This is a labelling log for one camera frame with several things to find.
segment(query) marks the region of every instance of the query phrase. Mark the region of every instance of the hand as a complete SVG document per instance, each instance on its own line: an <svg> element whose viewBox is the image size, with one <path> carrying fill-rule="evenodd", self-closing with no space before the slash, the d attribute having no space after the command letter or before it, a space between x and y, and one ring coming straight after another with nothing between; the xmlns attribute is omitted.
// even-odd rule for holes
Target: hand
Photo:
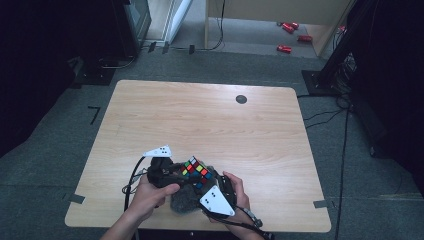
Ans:
<svg viewBox="0 0 424 240"><path fill-rule="evenodd" d="M162 206L165 203L166 196L176 193L179 189L180 186L178 184L156 188L149 183L147 176L143 175L127 211L136 213L141 223L152 215L155 207Z"/></svg>
<svg viewBox="0 0 424 240"><path fill-rule="evenodd" d="M178 184L156 188L149 183L147 176L143 175L127 211L121 215L101 239L131 239L138 226L152 215L154 208L163 205L165 198L179 189Z"/></svg>
<svg viewBox="0 0 424 240"><path fill-rule="evenodd" d="M243 188L243 180L236 177L235 175L225 172L224 175L227 176L231 180L231 185L233 186L234 191L236 192L237 196L237 206L241 208L247 208L250 210L250 202L249 197L244 192ZM253 225L252 219L248 217L242 210L236 208L235 215L227 218L228 221L236 222L236 223L246 223ZM234 235L236 235L238 238L247 240L247 239L263 239L259 234L256 232L233 225L225 225L230 232L232 232Z"/></svg>

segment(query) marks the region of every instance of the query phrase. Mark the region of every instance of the person's left hand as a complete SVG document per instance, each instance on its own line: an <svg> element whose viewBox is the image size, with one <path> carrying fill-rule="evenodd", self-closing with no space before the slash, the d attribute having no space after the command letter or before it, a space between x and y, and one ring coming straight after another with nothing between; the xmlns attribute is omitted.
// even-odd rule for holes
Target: person's left hand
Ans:
<svg viewBox="0 0 424 240"><path fill-rule="evenodd" d="M137 191L127 211L137 214L140 222L148 219L155 207L165 203L165 198L180 190L178 184L171 184L164 188L157 188L149 183L146 175L140 178Z"/></svg>

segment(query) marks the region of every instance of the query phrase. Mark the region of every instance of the gray carpet floor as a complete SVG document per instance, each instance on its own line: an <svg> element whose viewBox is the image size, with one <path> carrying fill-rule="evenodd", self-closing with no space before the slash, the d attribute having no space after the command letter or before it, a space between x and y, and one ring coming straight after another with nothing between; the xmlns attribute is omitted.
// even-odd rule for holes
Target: gray carpet floor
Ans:
<svg viewBox="0 0 424 240"><path fill-rule="evenodd" d="M78 185L118 80L292 87L304 95L301 70L320 70L324 64L325 60L317 58L143 50L133 64L116 71L110 86L67 89L31 137L0 159L0 239L98 239L105 232L67 227L64 219L69 202L63 197ZM333 97L305 97L299 103L304 118L338 109ZM93 124L95 110L88 106L101 107ZM330 116L317 116L305 121L305 126ZM339 206L345 117L343 112L326 124L307 129L331 231L277 233L277 239L334 239L338 211L339 239L422 239L424 201L411 175L391 159L369 156L367 138L354 113L348 115L343 202Z"/></svg>

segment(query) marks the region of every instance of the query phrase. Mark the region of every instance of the fingers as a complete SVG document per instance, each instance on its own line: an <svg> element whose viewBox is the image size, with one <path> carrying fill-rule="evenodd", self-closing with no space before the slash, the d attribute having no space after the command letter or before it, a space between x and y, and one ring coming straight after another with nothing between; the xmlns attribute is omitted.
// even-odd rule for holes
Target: fingers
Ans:
<svg viewBox="0 0 424 240"><path fill-rule="evenodd" d="M144 174L143 176L141 176L140 182L138 184L144 184L144 183L149 183L149 179L147 179L147 175L146 174Z"/></svg>
<svg viewBox="0 0 424 240"><path fill-rule="evenodd" d="M234 174L225 171L224 175L231 180L231 184L233 185L236 194L244 194L243 180L241 180L241 178L238 178Z"/></svg>
<svg viewBox="0 0 424 240"><path fill-rule="evenodd" d="M161 201L162 199L165 199L165 197L176 193L178 190L180 190L180 185L176 183L170 184L164 188L156 189L155 199L157 199L158 201Z"/></svg>

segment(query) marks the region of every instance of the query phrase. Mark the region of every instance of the cable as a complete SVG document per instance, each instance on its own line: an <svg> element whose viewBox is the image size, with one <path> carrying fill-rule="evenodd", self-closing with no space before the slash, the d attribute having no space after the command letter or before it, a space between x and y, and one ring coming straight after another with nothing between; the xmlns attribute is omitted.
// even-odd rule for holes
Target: cable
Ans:
<svg viewBox="0 0 424 240"><path fill-rule="evenodd" d="M138 160L138 162L135 165L134 170L131 174L130 181L128 182L128 187L126 189L127 191L125 192L124 212L128 209L128 205L129 205L129 202L130 202L131 185L132 185L133 179L135 177L135 172L137 171L138 166L140 166L140 163L144 160L144 158L145 157L143 156L143 157L140 158L140 160Z"/></svg>
<svg viewBox="0 0 424 240"><path fill-rule="evenodd" d="M252 211L250 211L247 208L242 208L236 205L236 208L240 209L242 212L244 212L244 214L246 214L246 216L248 216L250 219L252 219L253 221L253 225L255 225L255 227L260 228L263 226L262 220L258 219L255 214L252 213Z"/></svg>
<svg viewBox="0 0 424 240"><path fill-rule="evenodd" d="M133 184L133 183L135 183L141 176L143 176L144 174L146 174L147 173L147 169L146 168L143 168L141 171L139 171L135 176L134 176L134 178L133 178L133 180L132 180L132 182L131 182L131 185ZM122 188L122 193L123 194L125 194L126 192L127 192L127 188L129 187L129 185L125 185L123 188ZM131 192L130 192L130 194L134 194L135 193L135 190L137 189L137 187L135 187L134 189L132 189L131 190Z"/></svg>
<svg viewBox="0 0 424 240"><path fill-rule="evenodd" d="M317 114L313 115L312 117L304 118L304 119L303 119L303 121L311 120L312 118L314 118L314 117L316 117L316 116L319 116L319 115L323 115L323 114L327 114L327 113L335 113L335 112L339 112L339 111L340 111L340 109L339 109L339 110L335 110L335 111L329 111L329 112L317 113Z"/></svg>
<svg viewBox="0 0 424 240"><path fill-rule="evenodd" d="M298 95L297 98L306 98L306 97L335 97L338 95Z"/></svg>
<svg viewBox="0 0 424 240"><path fill-rule="evenodd" d="M125 64L125 65L123 65L123 66L116 66L116 67L107 67L107 66L100 66L101 68L106 68L106 69L121 69L121 68L126 68L126 67L128 67L129 65L131 65L131 63L133 63L134 62L134 59L135 59L135 57L134 56L131 56L131 60L130 60L130 62L129 63L127 63L127 64Z"/></svg>
<svg viewBox="0 0 424 240"><path fill-rule="evenodd" d="M231 221L227 221L227 220L224 220L224 219L215 218L215 217L207 214L206 212L205 212L205 214L208 217L212 218L213 220L215 220L217 222L227 224L227 225L237 226L237 227L243 227L243 228L252 230L252 231L256 232L257 234L259 234L261 237L263 237L265 240L274 240L275 239L274 234L262 231L261 229L254 227L252 225L249 225L249 224L246 224L246 223L236 223L236 222L231 222Z"/></svg>
<svg viewBox="0 0 424 240"><path fill-rule="evenodd" d="M352 89L348 83L352 79L355 71L355 59L353 58L352 53L349 53L349 55L344 59L343 63L340 64L340 67L337 70L337 84L335 84L334 87L343 94L350 93Z"/></svg>
<svg viewBox="0 0 424 240"><path fill-rule="evenodd" d="M222 27L222 23L223 23L223 20L224 20L224 10L225 10L225 0L222 2L221 20L219 21L218 18L216 18L218 28L219 28L219 31L221 33L221 36L218 40L218 43L213 48L200 48L200 49L196 49L196 51L213 51L213 50L217 49L222 43L224 43L224 29ZM149 46L143 46L141 48L141 50L145 49L145 48L150 48L150 45ZM188 50L188 48L183 48L183 47L171 47L170 46L169 48L175 49L175 50Z"/></svg>
<svg viewBox="0 0 424 240"><path fill-rule="evenodd" d="M345 35L346 30L347 28L345 27L345 29L343 29L341 32L338 32L337 39L336 39L336 34L333 36L333 51L336 49L336 46L339 44L340 37Z"/></svg>
<svg viewBox="0 0 424 240"><path fill-rule="evenodd" d="M327 121L324 121L324 122L319 122L319 123L314 123L314 124L311 124L311 125L309 125L309 126L307 126L307 127L305 127L306 129L308 129L308 128L310 128L310 127L313 127L313 126L317 126L317 125L320 125L320 124L324 124L324 123L328 123L328 122L330 122L335 116L337 116L337 114L339 114L339 113L341 113L341 112L343 112L344 111L344 109L341 109L341 110L339 110L339 111L337 111L333 116L331 116Z"/></svg>
<svg viewBox="0 0 424 240"><path fill-rule="evenodd" d="M343 203L343 182L344 182L344 164L346 158L346 143L347 143L347 126L349 120L349 110L346 111L346 120L345 120L345 130L344 130L344 140L343 140L343 150L342 150L342 163L340 166L340 190L339 190L339 211L337 212L337 223L336 223L336 233L334 239L339 238L339 229L340 229L340 216L342 213L342 203Z"/></svg>

